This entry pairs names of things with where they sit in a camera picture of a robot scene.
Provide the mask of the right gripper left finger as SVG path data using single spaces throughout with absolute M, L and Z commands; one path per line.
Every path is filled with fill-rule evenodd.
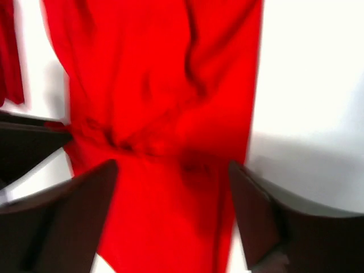
M 90 272 L 117 181 L 115 160 L 1 204 L 1 272 Z

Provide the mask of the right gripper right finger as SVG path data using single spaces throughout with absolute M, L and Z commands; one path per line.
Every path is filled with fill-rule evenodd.
M 310 201 L 237 162 L 229 180 L 251 272 L 363 271 L 363 214 Z

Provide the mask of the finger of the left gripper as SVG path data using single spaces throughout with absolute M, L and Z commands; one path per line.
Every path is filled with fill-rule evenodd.
M 1 187 L 24 176 L 72 140 L 55 120 L 1 111 Z

